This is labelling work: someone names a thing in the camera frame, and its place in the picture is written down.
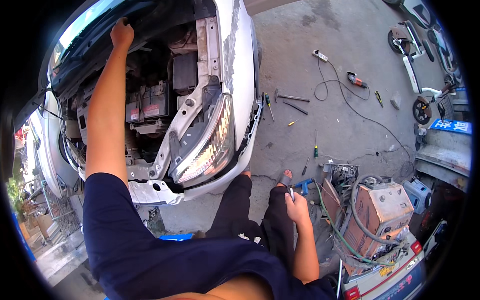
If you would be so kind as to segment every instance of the person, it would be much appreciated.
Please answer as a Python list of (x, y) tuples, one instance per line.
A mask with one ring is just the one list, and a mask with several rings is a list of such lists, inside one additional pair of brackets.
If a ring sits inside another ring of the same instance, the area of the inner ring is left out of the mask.
[[(87, 120), (84, 238), (92, 275), (105, 294), (110, 299), (336, 298), (329, 282), (318, 279), (307, 203), (287, 193), (289, 170), (271, 190), (260, 226), (248, 220), (248, 170), (225, 191), (206, 238), (160, 240), (143, 225), (128, 191), (124, 157), (125, 62), (134, 36), (126, 23), (122, 18), (112, 28), (113, 50)], [(293, 222), (299, 234), (295, 251)]]

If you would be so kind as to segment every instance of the license plate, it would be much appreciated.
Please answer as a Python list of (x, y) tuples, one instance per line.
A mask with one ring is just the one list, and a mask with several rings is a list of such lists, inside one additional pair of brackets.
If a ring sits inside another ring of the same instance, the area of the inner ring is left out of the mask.
[(380, 273), (380, 276), (383, 277), (383, 276), (387, 275), (388, 273), (390, 273), (391, 271), (393, 271), (393, 269), (395, 269), (395, 265), (390, 266), (390, 267), (383, 267), (380, 270), (378, 270), (378, 272)]

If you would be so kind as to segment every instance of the hammer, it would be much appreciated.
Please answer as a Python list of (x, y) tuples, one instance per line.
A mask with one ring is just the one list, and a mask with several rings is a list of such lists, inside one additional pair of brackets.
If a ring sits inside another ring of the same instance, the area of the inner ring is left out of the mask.
[(278, 94), (278, 89), (275, 90), (275, 103), (276, 103), (276, 98), (277, 97), (310, 102), (310, 99), (306, 99), (306, 98), (302, 98), (302, 97), (295, 97), (295, 96), (289, 96), (289, 95), (279, 95)]

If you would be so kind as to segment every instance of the sandal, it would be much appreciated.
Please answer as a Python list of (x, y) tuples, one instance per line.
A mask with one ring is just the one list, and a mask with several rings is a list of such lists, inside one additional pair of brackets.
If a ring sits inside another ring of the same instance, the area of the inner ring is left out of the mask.
[(276, 180), (275, 182), (275, 186), (279, 183), (285, 185), (286, 187), (290, 186), (290, 183), (292, 181), (292, 178), (288, 177), (287, 175), (285, 175), (285, 171), (290, 171), (290, 169), (285, 169), (282, 173), (280, 173), (280, 175), (278, 176), (278, 179)]

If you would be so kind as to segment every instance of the man's hand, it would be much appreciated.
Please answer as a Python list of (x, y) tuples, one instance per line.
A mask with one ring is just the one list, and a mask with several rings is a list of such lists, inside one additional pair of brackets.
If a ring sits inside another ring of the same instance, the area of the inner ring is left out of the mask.
[(310, 214), (308, 212), (307, 199), (303, 198), (297, 192), (293, 193), (295, 202), (292, 201), (289, 193), (285, 193), (285, 204), (287, 205), (288, 217), (297, 225), (310, 223)]
[(110, 32), (113, 47), (128, 51), (133, 41), (133, 28), (127, 23), (127, 18), (120, 18)]

